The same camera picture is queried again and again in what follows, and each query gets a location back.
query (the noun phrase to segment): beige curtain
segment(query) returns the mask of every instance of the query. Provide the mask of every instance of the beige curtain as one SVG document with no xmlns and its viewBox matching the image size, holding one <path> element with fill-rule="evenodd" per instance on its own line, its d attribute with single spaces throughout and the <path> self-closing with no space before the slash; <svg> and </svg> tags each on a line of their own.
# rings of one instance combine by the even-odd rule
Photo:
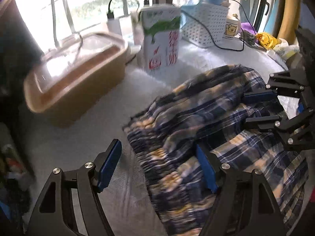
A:
<svg viewBox="0 0 315 236">
<path fill-rule="evenodd" d="M 285 0 L 283 20 L 278 38 L 288 41 L 289 45 L 296 40 L 294 30 L 297 29 L 300 21 L 301 0 Z"/>
</svg>

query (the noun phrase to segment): yellow snack bag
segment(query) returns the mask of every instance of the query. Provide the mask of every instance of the yellow snack bag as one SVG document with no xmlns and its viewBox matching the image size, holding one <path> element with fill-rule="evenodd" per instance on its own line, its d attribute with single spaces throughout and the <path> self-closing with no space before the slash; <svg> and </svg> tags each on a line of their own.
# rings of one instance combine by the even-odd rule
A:
<svg viewBox="0 0 315 236">
<path fill-rule="evenodd" d="M 256 34 L 259 43 L 267 50 L 273 49 L 277 44 L 281 43 L 281 40 L 276 39 L 271 34 L 262 32 Z"/>
</svg>

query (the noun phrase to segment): white milk carton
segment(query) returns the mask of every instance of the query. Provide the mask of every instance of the white milk carton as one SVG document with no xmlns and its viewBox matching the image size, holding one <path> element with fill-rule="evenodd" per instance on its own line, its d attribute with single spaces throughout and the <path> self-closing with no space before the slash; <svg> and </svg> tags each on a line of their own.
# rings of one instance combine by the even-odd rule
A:
<svg viewBox="0 0 315 236">
<path fill-rule="evenodd" d="M 138 64 L 146 71 L 173 66 L 178 58 L 181 9 L 162 4 L 132 13 L 133 38 L 141 45 Z"/>
</svg>

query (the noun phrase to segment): perforated basket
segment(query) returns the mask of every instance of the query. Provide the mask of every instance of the perforated basket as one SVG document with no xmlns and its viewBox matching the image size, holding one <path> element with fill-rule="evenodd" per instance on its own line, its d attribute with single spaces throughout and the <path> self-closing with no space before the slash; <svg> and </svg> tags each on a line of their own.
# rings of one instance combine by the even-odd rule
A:
<svg viewBox="0 0 315 236">
<path fill-rule="evenodd" d="M 199 3 L 192 9 L 183 8 L 183 10 L 208 28 L 216 44 L 221 42 L 225 33 L 229 8 L 209 3 Z M 206 29 L 189 16 L 186 16 L 186 24 L 182 27 L 182 33 L 183 39 L 198 47 L 207 48 L 214 45 Z"/>
</svg>

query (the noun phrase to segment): white ceramic mug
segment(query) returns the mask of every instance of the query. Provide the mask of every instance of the white ceramic mug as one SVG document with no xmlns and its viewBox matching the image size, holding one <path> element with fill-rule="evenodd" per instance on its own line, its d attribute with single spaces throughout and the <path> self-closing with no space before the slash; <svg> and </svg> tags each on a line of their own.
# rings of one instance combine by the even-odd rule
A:
<svg viewBox="0 0 315 236">
<path fill-rule="evenodd" d="M 235 35 L 241 30 L 241 22 L 234 16 L 227 16 L 225 33 L 223 35 L 226 39 L 233 39 Z"/>
</svg>

